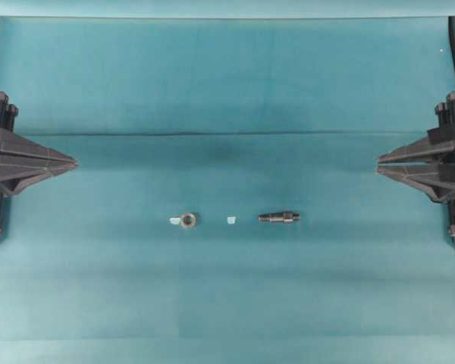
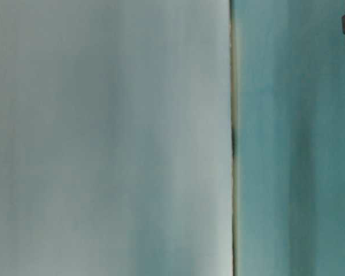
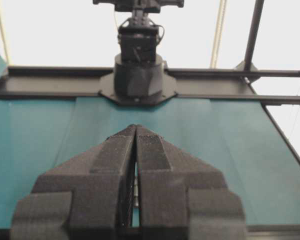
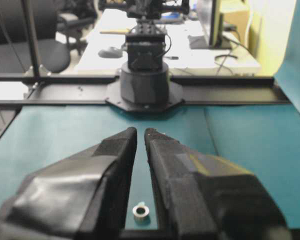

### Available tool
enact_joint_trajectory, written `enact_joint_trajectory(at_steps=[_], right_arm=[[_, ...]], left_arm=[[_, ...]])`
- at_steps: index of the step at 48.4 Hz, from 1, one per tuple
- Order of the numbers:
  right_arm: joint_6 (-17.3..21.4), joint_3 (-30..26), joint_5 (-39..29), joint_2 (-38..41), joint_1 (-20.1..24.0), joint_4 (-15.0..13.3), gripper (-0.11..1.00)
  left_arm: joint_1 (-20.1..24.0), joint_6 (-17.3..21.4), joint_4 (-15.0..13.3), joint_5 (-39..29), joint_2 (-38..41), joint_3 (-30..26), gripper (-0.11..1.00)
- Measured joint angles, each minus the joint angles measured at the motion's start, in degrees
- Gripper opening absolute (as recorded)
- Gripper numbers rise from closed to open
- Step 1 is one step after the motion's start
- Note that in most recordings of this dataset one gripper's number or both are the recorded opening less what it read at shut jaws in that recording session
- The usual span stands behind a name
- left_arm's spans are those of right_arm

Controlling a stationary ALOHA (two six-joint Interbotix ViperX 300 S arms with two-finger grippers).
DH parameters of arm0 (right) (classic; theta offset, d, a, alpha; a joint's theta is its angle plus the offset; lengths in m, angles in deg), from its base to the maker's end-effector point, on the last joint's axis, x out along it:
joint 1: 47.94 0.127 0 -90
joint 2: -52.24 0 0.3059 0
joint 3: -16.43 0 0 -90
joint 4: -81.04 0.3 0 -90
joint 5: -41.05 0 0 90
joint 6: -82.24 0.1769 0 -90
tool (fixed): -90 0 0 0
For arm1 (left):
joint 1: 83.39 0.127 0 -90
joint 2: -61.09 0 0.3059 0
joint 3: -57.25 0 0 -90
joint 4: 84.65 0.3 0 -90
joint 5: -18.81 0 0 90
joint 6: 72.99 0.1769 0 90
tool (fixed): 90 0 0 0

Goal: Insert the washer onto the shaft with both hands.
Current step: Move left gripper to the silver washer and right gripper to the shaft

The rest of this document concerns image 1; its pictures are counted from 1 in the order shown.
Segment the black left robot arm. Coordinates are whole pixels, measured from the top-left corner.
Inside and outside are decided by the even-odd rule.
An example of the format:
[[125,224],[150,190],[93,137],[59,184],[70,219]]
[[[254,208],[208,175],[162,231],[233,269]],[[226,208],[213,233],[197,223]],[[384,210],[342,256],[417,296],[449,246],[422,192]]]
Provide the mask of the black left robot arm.
[[0,235],[4,199],[51,177],[73,171],[77,161],[14,132],[18,108],[0,92]]

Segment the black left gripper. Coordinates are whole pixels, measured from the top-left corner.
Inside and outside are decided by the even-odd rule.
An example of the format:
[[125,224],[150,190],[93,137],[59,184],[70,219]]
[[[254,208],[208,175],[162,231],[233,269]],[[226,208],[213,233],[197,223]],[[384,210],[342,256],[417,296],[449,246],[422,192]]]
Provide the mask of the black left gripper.
[[17,114],[18,108],[13,104],[8,103],[6,94],[0,93],[0,155],[44,159],[54,162],[63,162],[70,166],[33,172],[24,177],[6,177],[5,179],[0,180],[0,234],[2,233],[4,195],[16,196],[34,184],[73,171],[78,167],[77,161],[74,158],[13,133],[14,119]]

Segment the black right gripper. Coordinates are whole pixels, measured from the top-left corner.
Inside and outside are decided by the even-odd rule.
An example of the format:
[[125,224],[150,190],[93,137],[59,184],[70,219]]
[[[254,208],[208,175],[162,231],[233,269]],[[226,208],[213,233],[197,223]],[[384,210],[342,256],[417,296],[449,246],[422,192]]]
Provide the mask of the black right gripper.
[[441,159],[443,163],[379,165],[377,172],[420,190],[432,202],[447,202],[449,235],[455,244],[455,92],[437,106],[435,114],[438,128],[428,130],[427,137],[378,157],[377,162],[436,162]]

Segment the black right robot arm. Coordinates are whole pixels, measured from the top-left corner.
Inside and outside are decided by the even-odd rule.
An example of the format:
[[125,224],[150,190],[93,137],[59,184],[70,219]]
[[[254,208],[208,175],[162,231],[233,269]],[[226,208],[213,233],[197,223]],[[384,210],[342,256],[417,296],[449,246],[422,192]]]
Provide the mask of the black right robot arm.
[[[448,21],[455,70],[455,16]],[[455,91],[435,106],[438,126],[427,136],[378,157],[377,172],[445,204],[448,233],[455,245]]]

